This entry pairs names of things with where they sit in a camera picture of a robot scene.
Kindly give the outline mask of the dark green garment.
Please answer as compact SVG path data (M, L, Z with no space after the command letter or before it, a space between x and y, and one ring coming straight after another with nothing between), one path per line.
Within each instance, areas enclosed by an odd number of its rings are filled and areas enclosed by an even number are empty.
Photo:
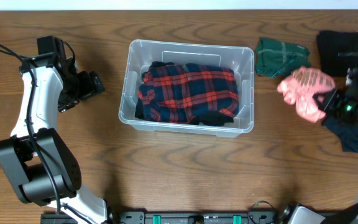
M255 55L257 56L255 71L258 76L286 77L300 67L311 67L308 48L271 38L260 38Z

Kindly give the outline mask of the pink printed t-shirt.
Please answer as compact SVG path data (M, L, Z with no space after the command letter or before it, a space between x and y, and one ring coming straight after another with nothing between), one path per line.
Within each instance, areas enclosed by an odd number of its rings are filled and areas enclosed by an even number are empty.
M299 117L316 123L323 119L326 113L318 109L313 96L317 93L329 92L335 87L333 77L321 70L300 67L278 84L277 91L283 95L287 104L295 105Z

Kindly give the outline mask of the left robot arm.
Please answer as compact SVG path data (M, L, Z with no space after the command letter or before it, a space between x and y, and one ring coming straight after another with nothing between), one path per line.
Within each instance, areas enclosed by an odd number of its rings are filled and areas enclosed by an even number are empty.
M119 223L105 199L82 184L78 161L57 132L57 114L104 91L96 72L79 72L67 42L37 39L38 54L18 55L24 82L21 110L9 138L0 141L0 165L22 203L55 209L77 223Z

